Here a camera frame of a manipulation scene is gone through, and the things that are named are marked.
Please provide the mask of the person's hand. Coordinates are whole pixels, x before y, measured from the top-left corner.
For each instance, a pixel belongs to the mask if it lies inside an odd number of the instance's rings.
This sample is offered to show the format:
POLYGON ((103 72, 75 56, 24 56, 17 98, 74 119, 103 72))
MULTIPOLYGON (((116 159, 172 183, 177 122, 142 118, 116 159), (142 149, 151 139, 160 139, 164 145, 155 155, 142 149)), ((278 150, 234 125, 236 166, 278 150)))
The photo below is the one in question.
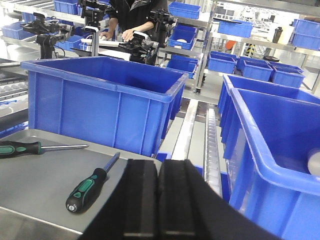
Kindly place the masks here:
POLYGON ((122 40, 124 42, 129 42, 134 38, 134 32, 138 31, 136 27, 125 30, 122 33, 122 40))

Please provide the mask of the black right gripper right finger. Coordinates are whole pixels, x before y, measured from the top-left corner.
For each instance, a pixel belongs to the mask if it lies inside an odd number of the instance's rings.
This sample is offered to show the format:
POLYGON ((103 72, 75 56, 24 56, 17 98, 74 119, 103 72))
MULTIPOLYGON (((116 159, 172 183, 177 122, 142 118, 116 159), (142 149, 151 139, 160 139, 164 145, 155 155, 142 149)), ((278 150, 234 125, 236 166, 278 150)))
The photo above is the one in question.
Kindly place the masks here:
POLYGON ((190 160, 167 159, 158 184, 161 240, 276 240, 226 203, 190 160))

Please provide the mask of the other robot left arm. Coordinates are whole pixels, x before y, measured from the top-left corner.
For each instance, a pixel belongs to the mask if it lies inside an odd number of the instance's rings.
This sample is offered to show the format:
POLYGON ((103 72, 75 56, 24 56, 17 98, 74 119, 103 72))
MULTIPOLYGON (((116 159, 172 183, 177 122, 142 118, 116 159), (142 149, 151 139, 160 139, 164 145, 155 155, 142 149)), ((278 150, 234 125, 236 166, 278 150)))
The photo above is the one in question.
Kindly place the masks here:
MULTIPOLYGON (((148 157, 156 152, 172 99, 156 82, 164 69, 109 56, 50 59, 59 27, 38 18, 23 29, 40 45, 40 59, 21 64, 28 71, 30 128, 148 157)), ((130 159, 84 238, 154 240, 156 186, 155 164, 130 159)))

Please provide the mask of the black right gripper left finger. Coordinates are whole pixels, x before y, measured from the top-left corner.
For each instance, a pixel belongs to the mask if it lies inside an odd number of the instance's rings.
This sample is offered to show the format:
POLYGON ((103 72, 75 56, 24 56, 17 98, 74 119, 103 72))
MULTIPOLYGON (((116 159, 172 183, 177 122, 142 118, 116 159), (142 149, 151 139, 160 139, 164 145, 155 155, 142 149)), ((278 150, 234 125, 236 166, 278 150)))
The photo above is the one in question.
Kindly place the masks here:
POLYGON ((128 160, 114 191, 79 239, 156 239, 157 186, 152 160, 128 160))

